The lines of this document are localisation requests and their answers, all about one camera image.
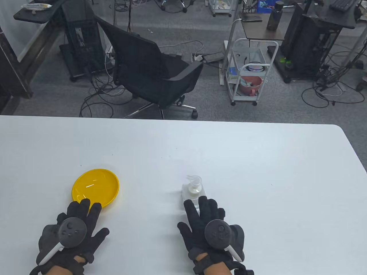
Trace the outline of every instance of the chair armrest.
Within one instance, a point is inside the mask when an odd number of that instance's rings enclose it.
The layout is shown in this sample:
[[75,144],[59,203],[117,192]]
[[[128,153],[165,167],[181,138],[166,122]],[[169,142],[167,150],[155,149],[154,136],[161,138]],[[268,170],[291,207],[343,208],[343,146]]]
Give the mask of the chair armrest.
[[189,66],[187,66],[182,72],[180,72],[178,75],[171,77],[169,79],[165,79],[165,80],[166,81],[182,80],[200,66],[204,66],[204,64],[199,61],[194,61]]

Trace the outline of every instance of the pink basket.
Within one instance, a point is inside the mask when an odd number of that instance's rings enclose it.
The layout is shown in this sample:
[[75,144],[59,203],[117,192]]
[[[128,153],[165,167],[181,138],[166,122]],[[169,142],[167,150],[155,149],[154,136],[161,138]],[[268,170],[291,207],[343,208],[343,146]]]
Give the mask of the pink basket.
[[248,96],[256,96],[256,92],[260,89],[262,85],[262,79],[259,76],[241,76],[243,80],[247,82],[251,82],[254,86],[242,86],[241,82],[239,85],[240,91]]

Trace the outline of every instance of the plastic bag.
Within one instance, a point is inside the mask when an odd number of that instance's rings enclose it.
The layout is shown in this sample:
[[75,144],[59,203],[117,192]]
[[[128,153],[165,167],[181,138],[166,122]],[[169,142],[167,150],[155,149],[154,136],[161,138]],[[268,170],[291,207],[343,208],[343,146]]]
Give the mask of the plastic bag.
[[43,11],[51,8],[52,5],[50,4],[43,4],[43,3],[32,3],[32,4],[24,4],[22,8],[26,8],[31,11]]

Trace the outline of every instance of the vr controller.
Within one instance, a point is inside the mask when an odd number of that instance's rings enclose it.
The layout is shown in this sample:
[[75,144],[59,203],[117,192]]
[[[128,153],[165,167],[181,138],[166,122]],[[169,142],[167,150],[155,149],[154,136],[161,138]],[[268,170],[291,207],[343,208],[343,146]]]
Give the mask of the vr controller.
[[243,243],[245,233],[239,225],[229,225],[223,220],[212,220],[204,231],[205,239],[214,249],[229,251],[238,262],[245,260]]
[[47,263],[57,251],[79,245],[86,234],[86,224],[76,217],[65,219],[61,225],[47,225],[39,241],[40,253],[36,258],[37,265]]

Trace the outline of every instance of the hand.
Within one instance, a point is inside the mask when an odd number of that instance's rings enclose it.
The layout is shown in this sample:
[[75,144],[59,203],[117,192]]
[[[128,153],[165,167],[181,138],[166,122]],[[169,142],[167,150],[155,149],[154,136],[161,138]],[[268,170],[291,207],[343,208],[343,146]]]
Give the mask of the hand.
[[[89,211],[89,206],[89,199],[83,199],[80,203],[73,201],[70,203],[66,214],[61,213],[58,215],[57,225],[60,225],[65,219],[70,217],[82,219],[87,226],[87,234],[81,244],[58,251],[46,264],[40,266],[38,271],[41,271],[42,274],[47,273],[52,266],[57,265],[70,270],[74,275],[80,275],[83,274],[83,266],[94,261],[93,254],[109,234],[109,230],[103,228],[92,237],[102,207],[100,203],[94,203]],[[40,251],[46,246],[47,238],[45,236],[49,234],[47,231],[54,230],[53,228],[55,228],[55,225],[47,225],[45,227],[39,240]]]
[[178,223],[177,227],[180,230],[186,249],[189,252],[189,258],[197,264],[198,261],[205,258],[207,253],[212,264],[224,262],[230,270],[237,268],[235,273],[239,271],[246,273],[245,266],[234,261],[232,255],[228,251],[212,248],[205,239],[205,226],[212,220],[224,220],[224,209],[218,208],[217,202],[213,199],[207,199],[206,196],[199,197],[200,215],[197,213],[191,200],[186,200],[183,206],[185,207],[191,230],[189,226],[183,222]]

